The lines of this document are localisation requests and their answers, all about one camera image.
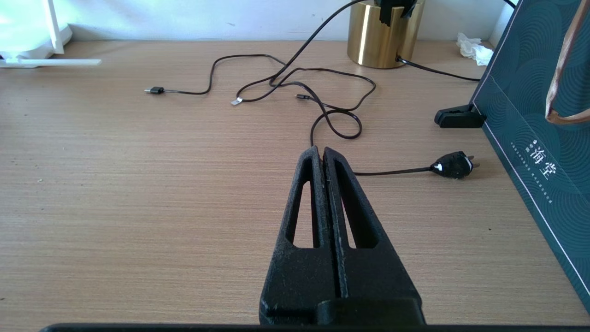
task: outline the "gold cylinder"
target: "gold cylinder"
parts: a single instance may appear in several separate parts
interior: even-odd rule
[[[395,61],[397,56],[412,59],[418,35],[424,0],[418,0],[412,16],[402,18],[404,7],[391,9],[391,26],[381,23],[381,7],[374,0],[358,2],[350,8],[348,29],[348,56],[362,66],[394,68],[402,66]]]

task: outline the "black cable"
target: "black cable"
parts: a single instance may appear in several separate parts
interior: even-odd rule
[[[420,168],[410,168],[408,170],[389,171],[389,172],[375,172],[375,173],[355,172],[355,175],[358,177],[371,177],[371,176],[376,176],[376,175],[395,175],[395,174],[430,172],[431,170],[432,170],[431,167],[420,167]]]
[[[510,7],[512,7],[512,9],[516,8],[516,5],[514,4],[514,2],[510,1],[510,0],[504,0],[505,3],[507,3]]]
[[[428,68],[428,67],[422,66],[421,64],[417,64],[417,63],[411,62],[411,61],[406,60],[406,59],[404,59],[402,57],[399,57],[399,56],[395,59],[395,61],[401,62],[403,64],[407,64],[408,66],[412,66],[412,67],[415,67],[415,68],[418,68],[418,69],[430,71],[431,73],[435,73],[435,74],[447,75],[447,76],[451,76],[451,77],[456,77],[458,79],[468,80],[468,81],[473,81],[473,82],[479,82],[480,81],[480,79],[472,79],[471,77],[459,76],[459,75],[455,75],[455,74],[451,74],[451,73],[446,73],[444,71],[440,71],[440,70]]]
[[[310,129],[310,144],[313,146],[314,142],[313,142],[313,133],[314,130],[317,126],[317,124],[322,120],[322,119],[326,119],[326,123],[328,124],[328,127],[330,128],[330,130],[332,130],[332,132],[334,132],[334,134],[336,134],[337,136],[341,137],[341,138],[345,138],[345,139],[355,139],[358,136],[361,135],[362,133],[362,123],[360,121],[360,119],[354,115],[353,112],[354,110],[358,109],[360,107],[360,105],[362,104],[362,102],[371,94],[373,93],[373,91],[375,91],[376,89],[376,84],[375,82],[373,82],[373,80],[369,79],[368,77],[365,76],[361,76],[361,75],[357,75],[357,74],[352,74],[352,73],[346,73],[344,71],[337,71],[337,70],[332,70],[332,69],[326,69],[326,68],[295,68],[293,69],[291,72],[289,72],[288,74],[286,74],[285,76],[283,76],[278,82],[276,82],[278,80],[278,78],[280,77],[281,74],[283,74],[288,67],[290,67],[293,62],[295,61],[296,58],[298,58],[298,56],[303,52],[303,50],[305,50],[305,48],[309,45],[309,43],[315,38],[315,36],[317,36],[317,34],[335,17],[337,16],[339,13],[341,13],[343,10],[345,10],[346,8],[358,3],[358,2],[362,2],[364,0],[353,0],[350,1],[349,3],[345,4],[344,6],[340,7],[338,10],[336,10],[332,15],[330,15],[328,18],[326,18],[326,20],[323,21],[323,23],[311,34],[311,36],[303,43],[303,45],[297,50],[297,52],[295,52],[295,54],[291,57],[291,59],[285,63],[271,55],[268,54],[236,54],[236,55],[232,55],[232,56],[225,56],[225,57],[221,57],[217,60],[215,60],[213,62],[213,65],[211,66],[211,72],[209,74],[209,85],[207,87],[206,90],[204,90],[203,92],[187,92],[187,91],[181,91],[181,90],[166,90],[164,88],[158,87],[158,89],[156,89],[157,87],[152,88],[151,90],[147,90],[148,92],[151,93],[181,93],[181,94],[185,94],[185,95],[205,95],[207,93],[209,93],[209,91],[211,91],[211,87],[212,87],[212,82],[213,82],[213,75],[215,72],[215,67],[217,66],[217,64],[225,59],[228,58],[236,58],[236,57],[268,57],[273,59],[274,61],[280,63],[283,65],[283,67],[276,72],[275,74],[268,76],[266,78],[257,80],[255,82],[251,82],[249,84],[246,84],[245,86],[243,86],[242,88],[240,88],[240,90],[238,90],[238,92],[236,93],[236,98],[239,102],[255,102],[261,99],[266,98],[267,96],[271,95],[272,92],[274,92],[276,89],[280,88],[280,87],[286,87],[286,86],[291,86],[291,85],[296,85],[299,86],[301,88],[303,88],[307,93],[309,93],[310,96],[306,96],[306,95],[297,95],[298,98],[301,99],[309,99],[311,101],[314,101],[318,104],[318,106],[320,107],[322,114],[313,122],[313,125]],[[424,67],[421,66],[419,64],[413,63],[411,61],[405,60],[403,58],[398,58],[397,59],[400,62],[403,62],[405,64],[408,64],[410,66],[419,68],[419,69],[423,69],[423,70],[427,70],[433,73],[438,73],[438,74],[443,74],[443,75],[448,75],[448,76],[452,76],[452,77],[456,77],[459,79],[466,79],[466,80],[471,80],[471,81],[479,81],[479,79],[471,79],[468,77],[463,77],[463,76],[458,76],[458,75],[454,75],[454,74],[449,74],[449,73],[445,73],[443,71],[439,71],[439,70],[434,70],[434,69],[430,69],[428,67]],[[341,74],[341,75],[345,75],[345,76],[351,76],[351,77],[356,77],[356,78],[360,78],[360,79],[364,79],[367,82],[369,82],[372,85],[372,88],[370,91],[368,91],[367,93],[365,93],[360,101],[352,108],[340,108],[337,106],[333,106],[330,104],[326,104],[323,103],[320,98],[318,97],[317,94],[315,94],[315,92],[309,88],[307,85],[305,85],[302,82],[298,82],[298,81],[293,81],[293,82],[287,82],[286,80],[294,73],[296,73],[297,71],[328,71],[331,73],[336,73],[336,74]],[[240,96],[240,94],[242,92],[244,92],[245,90],[249,89],[250,87],[260,84],[262,82],[268,82],[268,85],[271,87],[271,89],[269,91],[267,91],[265,94],[263,94],[260,97],[256,97],[256,98],[251,98],[251,99],[246,99],[246,98],[242,98]],[[352,119],[354,119],[356,121],[356,123],[358,124],[358,131],[357,133],[355,133],[354,135],[345,135],[340,133],[336,128],[334,128],[334,126],[332,125],[332,122],[330,121],[330,118],[328,117],[330,114],[333,113],[341,113],[347,116],[350,116]]]
[[[209,93],[209,91],[211,91],[211,86],[213,85],[213,73],[215,73],[215,67],[217,66],[217,63],[220,61],[223,61],[225,59],[229,59],[229,58],[239,58],[239,57],[267,57],[267,58],[271,58],[274,61],[285,65],[284,62],[282,62],[281,60],[269,55],[269,54],[236,54],[233,56],[225,56],[225,57],[221,57],[217,60],[215,60],[213,62],[213,65],[211,66],[211,72],[209,74],[209,86],[207,87],[207,89],[205,91],[202,92],[189,92],[189,91],[181,91],[181,90],[166,90],[163,89],[162,92],[166,92],[166,93],[181,93],[183,95],[206,95],[207,93]]]

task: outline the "black plastic clip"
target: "black plastic clip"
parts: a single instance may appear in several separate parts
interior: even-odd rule
[[[473,104],[441,109],[434,117],[440,128],[481,128],[486,116],[473,112]]]

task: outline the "white object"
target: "white object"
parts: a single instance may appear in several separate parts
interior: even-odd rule
[[[0,60],[0,67],[34,68],[38,66],[98,66],[100,59],[21,59],[8,58]]]
[[[480,38],[467,38],[461,32],[457,35],[457,46],[459,46],[461,55],[466,58],[472,58],[478,66],[487,66],[494,51],[480,44]]]
[[[41,0],[45,9],[45,24],[41,22],[2,22],[0,24],[0,67],[34,68],[38,66],[97,66],[98,59],[49,59],[64,53],[64,43],[72,37],[67,24],[59,26],[53,0]]]

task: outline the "cable connector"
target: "cable connector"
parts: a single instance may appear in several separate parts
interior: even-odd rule
[[[147,93],[152,93],[154,95],[161,95],[162,93],[164,93],[164,88],[161,86],[155,86],[151,89],[145,89],[144,91]]]
[[[464,178],[471,174],[473,168],[479,167],[479,164],[472,162],[473,156],[466,156],[463,151],[447,154],[436,160],[430,166],[430,171],[445,178]]]

